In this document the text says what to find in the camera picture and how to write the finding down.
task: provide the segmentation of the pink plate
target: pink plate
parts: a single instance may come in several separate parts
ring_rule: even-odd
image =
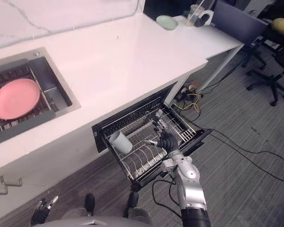
[[[0,89],[0,118],[15,119],[30,112],[40,98],[39,86],[31,79],[16,79]]]

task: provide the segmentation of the gray carpet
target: gray carpet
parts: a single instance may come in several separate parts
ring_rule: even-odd
[[[268,62],[264,73],[281,72],[271,53],[265,49],[263,51]],[[223,54],[210,59],[209,64],[191,75],[190,80],[204,81],[222,57]],[[237,54],[215,81],[241,58],[242,54]],[[278,105],[271,107],[269,102],[273,97],[269,87],[259,87],[252,91],[245,89],[259,80],[245,73],[259,66],[259,62],[253,61],[245,69],[238,68],[213,92],[205,95],[199,101],[201,117],[195,123],[225,133],[245,149],[255,152],[268,150],[284,157],[284,99],[280,97]],[[193,110],[182,113],[190,119],[197,116]],[[215,132],[213,135],[227,141]],[[260,171],[214,137],[208,136],[204,141],[206,143],[191,157],[201,173],[201,185],[212,227],[284,227],[284,183]],[[249,154],[240,151],[263,169],[284,179],[284,161],[281,159],[267,153]],[[0,227],[28,226],[38,199],[46,197],[50,200],[55,195],[59,195],[60,199],[48,221],[61,218],[71,208],[81,207],[88,192],[96,197],[95,215],[121,216],[129,189],[130,184],[122,170],[113,156],[107,153],[35,200],[3,217]],[[158,183],[155,194],[158,201],[178,211],[168,197],[168,184]],[[182,226],[176,215],[154,204],[150,184],[139,195],[138,206],[150,213],[156,227]],[[176,197],[175,188],[172,188],[172,195]]]

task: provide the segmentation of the sink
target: sink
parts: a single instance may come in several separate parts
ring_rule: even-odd
[[[0,88],[21,78],[34,80],[40,88],[41,98],[26,115],[12,120],[0,119],[0,142],[80,108],[45,48],[0,59]]]

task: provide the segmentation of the white cabinet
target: white cabinet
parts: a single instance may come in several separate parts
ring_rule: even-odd
[[[9,187],[8,195],[0,195],[0,217],[18,208],[60,180],[84,167],[99,156],[91,124],[85,125],[30,154],[0,168],[6,182],[21,187]]]

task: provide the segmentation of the metal handle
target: metal handle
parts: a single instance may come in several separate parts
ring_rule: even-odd
[[[5,189],[5,192],[0,192],[0,195],[7,195],[9,193],[7,186],[5,186],[4,189]]]
[[[21,187],[22,186],[22,178],[19,178],[18,181],[19,183],[6,183],[4,181],[4,177],[1,175],[0,176],[0,180],[1,180],[1,183],[4,185],[4,186],[9,186],[9,187]]]
[[[8,186],[9,187],[21,187],[22,186],[22,178],[18,179],[19,183],[6,183],[4,181],[4,177],[1,175],[0,181],[1,181],[1,184],[4,185],[4,189],[5,189],[5,192],[0,192],[0,195],[7,195],[9,193]]]

